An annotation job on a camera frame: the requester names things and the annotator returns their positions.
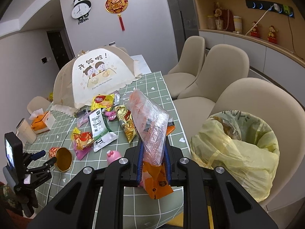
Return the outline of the far beige chair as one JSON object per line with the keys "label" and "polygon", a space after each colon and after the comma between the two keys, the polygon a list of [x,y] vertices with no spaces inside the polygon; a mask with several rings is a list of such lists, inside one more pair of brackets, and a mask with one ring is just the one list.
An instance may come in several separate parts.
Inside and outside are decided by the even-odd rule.
{"label": "far beige chair", "polygon": [[205,60],[205,49],[205,39],[201,36],[191,36],[185,41],[178,64],[163,76],[173,99],[197,79]]}

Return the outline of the middle beige chair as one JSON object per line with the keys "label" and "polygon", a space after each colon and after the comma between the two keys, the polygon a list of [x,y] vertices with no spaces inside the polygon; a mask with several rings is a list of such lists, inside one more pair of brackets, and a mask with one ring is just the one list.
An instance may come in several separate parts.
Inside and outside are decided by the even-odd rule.
{"label": "middle beige chair", "polygon": [[174,100],[187,141],[198,134],[223,91],[248,76],[249,67],[247,53],[238,47],[218,44],[210,49],[198,78]]}

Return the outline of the beige chair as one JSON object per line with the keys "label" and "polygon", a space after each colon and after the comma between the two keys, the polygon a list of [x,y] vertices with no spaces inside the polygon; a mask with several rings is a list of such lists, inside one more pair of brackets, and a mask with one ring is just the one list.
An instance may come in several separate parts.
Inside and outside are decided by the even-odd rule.
{"label": "beige chair", "polygon": [[205,39],[201,36],[191,36],[185,41],[178,64],[163,76],[173,99],[197,79],[205,60],[205,49]]}
{"label": "beige chair", "polygon": [[210,49],[198,78],[174,100],[187,141],[198,134],[223,91],[248,76],[249,67],[247,53],[238,47],[218,44]]}
{"label": "beige chair", "polygon": [[247,77],[230,84],[211,113],[225,110],[263,119],[278,139],[279,165],[270,195],[261,205],[273,211],[302,199],[304,185],[297,185],[297,171],[304,165],[304,109],[297,100],[274,84]]}

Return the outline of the red doll figurine left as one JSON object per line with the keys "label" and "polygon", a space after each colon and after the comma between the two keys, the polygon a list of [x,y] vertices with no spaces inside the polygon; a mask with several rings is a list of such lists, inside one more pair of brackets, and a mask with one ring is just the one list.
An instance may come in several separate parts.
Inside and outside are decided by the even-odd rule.
{"label": "red doll figurine left", "polygon": [[255,37],[255,38],[260,38],[261,37],[259,29],[258,29],[258,23],[255,22],[255,21],[252,22],[252,28],[250,30],[250,36]]}

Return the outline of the pink lollipop wrapper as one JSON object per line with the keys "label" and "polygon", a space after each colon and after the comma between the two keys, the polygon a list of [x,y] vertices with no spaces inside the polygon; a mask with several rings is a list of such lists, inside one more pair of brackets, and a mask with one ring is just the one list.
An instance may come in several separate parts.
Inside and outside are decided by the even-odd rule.
{"label": "pink lollipop wrapper", "polygon": [[115,111],[104,111],[104,115],[107,117],[108,120],[114,120],[116,118]]}

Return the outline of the red doll figurine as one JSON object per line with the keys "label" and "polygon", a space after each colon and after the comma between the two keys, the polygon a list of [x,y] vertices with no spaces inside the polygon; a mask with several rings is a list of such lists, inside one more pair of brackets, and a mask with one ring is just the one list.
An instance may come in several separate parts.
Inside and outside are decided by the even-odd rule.
{"label": "red doll figurine", "polygon": [[269,27],[267,41],[271,42],[272,44],[278,44],[277,32],[278,30],[273,25],[271,25]]}
{"label": "red doll figurine", "polygon": [[255,38],[260,38],[261,37],[259,29],[258,29],[258,23],[255,22],[255,21],[252,22],[252,28],[250,30],[250,36],[255,37]]}

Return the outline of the near beige chair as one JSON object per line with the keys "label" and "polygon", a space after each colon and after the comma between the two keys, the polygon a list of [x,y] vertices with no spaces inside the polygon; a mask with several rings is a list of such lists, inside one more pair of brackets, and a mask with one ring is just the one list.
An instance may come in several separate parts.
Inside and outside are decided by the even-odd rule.
{"label": "near beige chair", "polygon": [[304,165],[304,109],[297,100],[274,84],[247,77],[230,84],[211,113],[225,110],[263,119],[278,139],[279,165],[270,195],[261,205],[273,211],[302,199],[304,185],[297,185],[297,171]]}

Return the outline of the beige mesh food cover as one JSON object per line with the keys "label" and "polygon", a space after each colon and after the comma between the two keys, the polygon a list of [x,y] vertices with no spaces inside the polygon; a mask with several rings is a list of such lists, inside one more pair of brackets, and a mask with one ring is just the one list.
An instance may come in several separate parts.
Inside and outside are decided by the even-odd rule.
{"label": "beige mesh food cover", "polygon": [[139,64],[120,48],[104,46],[79,52],[57,74],[50,110],[73,116],[91,105],[97,95],[109,95],[142,75]]}

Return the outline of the red chinese knot ornament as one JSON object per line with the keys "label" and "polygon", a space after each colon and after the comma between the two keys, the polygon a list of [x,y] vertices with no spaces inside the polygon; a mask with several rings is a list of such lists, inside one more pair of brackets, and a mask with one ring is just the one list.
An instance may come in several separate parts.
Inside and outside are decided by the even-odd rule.
{"label": "red chinese knot ornament", "polygon": [[106,11],[118,16],[122,31],[125,31],[125,26],[121,14],[127,9],[127,7],[128,0],[106,0],[105,2]]}

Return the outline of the orange white tissue box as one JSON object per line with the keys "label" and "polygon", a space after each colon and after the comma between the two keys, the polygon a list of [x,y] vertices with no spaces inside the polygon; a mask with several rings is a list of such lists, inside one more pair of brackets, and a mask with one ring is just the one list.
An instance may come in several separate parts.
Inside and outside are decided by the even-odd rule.
{"label": "orange white tissue box", "polygon": [[30,115],[31,129],[36,134],[41,134],[52,129],[56,119],[50,111],[43,111],[43,108],[33,111]]}

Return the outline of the yellow purple snack wrapper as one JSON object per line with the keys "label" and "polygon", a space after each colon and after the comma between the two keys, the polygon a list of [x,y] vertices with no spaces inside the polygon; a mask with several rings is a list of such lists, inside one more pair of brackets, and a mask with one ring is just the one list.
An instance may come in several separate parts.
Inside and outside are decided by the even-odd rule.
{"label": "yellow purple snack wrapper", "polygon": [[74,151],[75,151],[76,158],[77,158],[78,160],[82,160],[82,159],[85,157],[85,155],[88,154],[88,153],[90,152],[91,146],[85,148],[84,150],[76,150],[76,149],[74,148],[74,146],[73,146],[73,149],[74,149]]}

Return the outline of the green grid tablecloth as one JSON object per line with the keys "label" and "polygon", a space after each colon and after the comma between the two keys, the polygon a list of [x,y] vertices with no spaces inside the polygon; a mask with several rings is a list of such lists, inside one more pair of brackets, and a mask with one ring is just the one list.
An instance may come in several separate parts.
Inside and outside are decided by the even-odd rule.
{"label": "green grid tablecloth", "polygon": [[[128,99],[128,93],[139,89],[142,93],[150,97],[159,106],[164,108],[173,119],[175,130],[168,135],[172,146],[182,150],[185,157],[190,156],[188,140],[180,122],[176,108],[173,104],[168,88],[164,82],[161,72],[154,72],[143,75],[139,80],[125,86],[119,93],[120,102],[124,104]],[[33,144],[26,144],[24,151],[37,153],[41,150],[49,151],[52,147],[64,147],[75,155],[71,143],[71,133],[76,127],[76,118],[70,117],[62,112],[53,111],[55,124],[48,132],[39,134]],[[84,167],[91,166],[94,169],[106,167],[107,151],[117,150],[121,155],[133,146],[137,145],[137,138],[128,142],[117,119],[108,122],[109,128],[118,135],[118,139],[102,148],[98,152],[90,151],[83,159],[78,160],[73,157],[71,168],[63,173],[58,169],[53,172],[53,180],[47,181],[36,189],[38,198],[38,208],[35,213],[39,213],[54,196],[61,191],[66,184],[73,179],[76,174]],[[124,228],[158,228],[173,219],[183,211],[183,190],[175,187],[173,193],[159,199],[153,200],[142,188],[124,189]]]}

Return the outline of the red doll figurine right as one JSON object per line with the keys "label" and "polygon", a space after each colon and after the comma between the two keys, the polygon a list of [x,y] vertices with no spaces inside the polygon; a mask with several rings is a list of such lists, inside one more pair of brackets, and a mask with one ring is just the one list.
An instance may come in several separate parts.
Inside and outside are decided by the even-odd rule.
{"label": "red doll figurine right", "polygon": [[272,44],[278,44],[277,32],[278,30],[273,25],[271,25],[269,27],[267,41],[271,42]]}

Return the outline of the pink caterpillar toy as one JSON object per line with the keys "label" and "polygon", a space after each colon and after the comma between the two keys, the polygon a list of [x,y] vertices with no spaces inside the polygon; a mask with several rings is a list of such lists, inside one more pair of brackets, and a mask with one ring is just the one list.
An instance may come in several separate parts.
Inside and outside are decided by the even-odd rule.
{"label": "pink caterpillar toy", "polygon": [[108,150],[107,151],[107,163],[110,165],[112,162],[121,158],[120,152],[116,150]]}

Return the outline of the beige cup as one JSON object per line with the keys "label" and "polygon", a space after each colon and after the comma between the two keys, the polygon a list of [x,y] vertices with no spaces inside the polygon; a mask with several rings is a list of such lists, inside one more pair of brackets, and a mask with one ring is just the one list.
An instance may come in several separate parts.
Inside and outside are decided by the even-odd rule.
{"label": "beige cup", "polygon": [[33,144],[37,139],[37,134],[31,128],[30,124],[26,121],[25,118],[22,118],[16,126],[16,136],[26,139],[26,142]]}

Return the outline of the green white snack bag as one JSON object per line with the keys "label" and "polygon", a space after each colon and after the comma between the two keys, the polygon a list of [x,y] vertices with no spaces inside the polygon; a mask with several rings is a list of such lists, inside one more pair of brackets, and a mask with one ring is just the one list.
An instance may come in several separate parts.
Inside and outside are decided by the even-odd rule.
{"label": "green white snack bag", "polygon": [[91,124],[92,137],[94,140],[94,152],[98,152],[105,146],[118,139],[118,135],[111,131],[105,122],[102,114],[102,109],[94,110],[89,115],[89,122]]}

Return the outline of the red gold snack wrapper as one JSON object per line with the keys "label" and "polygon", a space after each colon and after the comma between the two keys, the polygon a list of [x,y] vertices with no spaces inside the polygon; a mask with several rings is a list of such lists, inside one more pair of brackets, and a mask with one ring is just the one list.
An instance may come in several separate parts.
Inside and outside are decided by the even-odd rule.
{"label": "red gold snack wrapper", "polygon": [[84,150],[92,145],[94,139],[91,132],[83,132],[75,127],[71,134],[71,140],[76,150]]}

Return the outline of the light purple candy wrapper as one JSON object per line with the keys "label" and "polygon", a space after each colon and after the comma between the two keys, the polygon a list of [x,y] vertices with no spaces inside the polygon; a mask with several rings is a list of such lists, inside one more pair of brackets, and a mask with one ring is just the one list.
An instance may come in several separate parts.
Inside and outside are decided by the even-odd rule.
{"label": "light purple candy wrapper", "polygon": [[79,128],[89,121],[90,110],[82,110],[77,113],[76,126]]}

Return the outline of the trash bin yellow bag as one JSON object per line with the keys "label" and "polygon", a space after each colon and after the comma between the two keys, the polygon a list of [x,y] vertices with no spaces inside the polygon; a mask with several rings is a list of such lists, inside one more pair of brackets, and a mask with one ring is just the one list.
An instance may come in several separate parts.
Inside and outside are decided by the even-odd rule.
{"label": "trash bin yellow bag", "polygon": [[257,202],[270,195],[280,151],[274,131],[261,118],[238,110],[213,114],[189,146],[198,165],[225,168]]}

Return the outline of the panda wall clock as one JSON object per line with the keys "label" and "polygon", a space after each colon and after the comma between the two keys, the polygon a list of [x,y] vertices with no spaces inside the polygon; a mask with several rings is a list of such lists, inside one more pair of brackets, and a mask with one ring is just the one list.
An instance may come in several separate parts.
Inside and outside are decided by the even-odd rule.
{"label": "panda wall clock", "polygon": [[92,8],[92,3],[89,0],[73,0],[73,9],[71,17],[81,24],[88,20],[89,12]]}

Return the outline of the orange clear plastic bag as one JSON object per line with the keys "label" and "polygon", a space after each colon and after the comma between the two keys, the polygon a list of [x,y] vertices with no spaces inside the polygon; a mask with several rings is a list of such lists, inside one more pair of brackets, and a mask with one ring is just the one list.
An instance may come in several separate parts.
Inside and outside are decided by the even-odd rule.
{"label": "orange clear plastic bag", "polygon": [[151,199],[158,200],[173,193],[163,162],[170,115],[139,89],[130,94],[128,108],[144,146],[140,185]]}

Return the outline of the black power strip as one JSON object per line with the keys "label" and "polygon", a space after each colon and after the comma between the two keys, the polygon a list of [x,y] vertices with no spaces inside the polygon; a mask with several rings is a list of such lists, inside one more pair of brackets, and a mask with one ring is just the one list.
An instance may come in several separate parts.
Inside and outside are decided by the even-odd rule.
{"label": "black power strip", "polygon": [[266,10],[266,11],[276,12],[281,15],[286,15],[290,18],[295,17],[295,13],[292,7],[280,3],[261,1],[261,0],[246,0],[246,6],[249,9]]}

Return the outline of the gold yellow snack wrapper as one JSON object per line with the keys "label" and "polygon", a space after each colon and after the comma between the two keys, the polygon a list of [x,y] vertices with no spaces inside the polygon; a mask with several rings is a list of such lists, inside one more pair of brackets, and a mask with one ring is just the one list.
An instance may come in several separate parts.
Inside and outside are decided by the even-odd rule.
{"label": "gold yellow snack wrapper", "polygon": [[136,136],[136,127],[132,119],[131,111],[125,105],[121,105],[115,108],[115,112],[128,143],[131,143]]}

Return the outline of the yellow nabati wafer wrapper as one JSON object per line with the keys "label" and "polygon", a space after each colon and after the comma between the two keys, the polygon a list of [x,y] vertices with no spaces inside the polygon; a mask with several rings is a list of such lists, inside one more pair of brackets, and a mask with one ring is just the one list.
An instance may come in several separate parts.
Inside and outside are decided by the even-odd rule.
{"label": "yellow nabati wafer wrapper", "polygon": [[105,109],[106,111],[110,112],[113,108],[114,104],[114,94],[110,95],[97,95],[93,97],[92,103],[91,103],[91,110],[96,109]]}

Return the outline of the red paper cup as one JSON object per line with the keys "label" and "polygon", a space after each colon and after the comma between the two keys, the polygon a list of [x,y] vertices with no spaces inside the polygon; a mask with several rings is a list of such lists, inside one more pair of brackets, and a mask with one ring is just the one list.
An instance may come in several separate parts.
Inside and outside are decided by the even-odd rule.
{"label": "red paper cup", "polygon": [[53,157],[57,158],[55,165],[61,172],[67,172],[71,168],[73,157],[69,149],[65,147],[52,147],[49,150],[49,158]]}

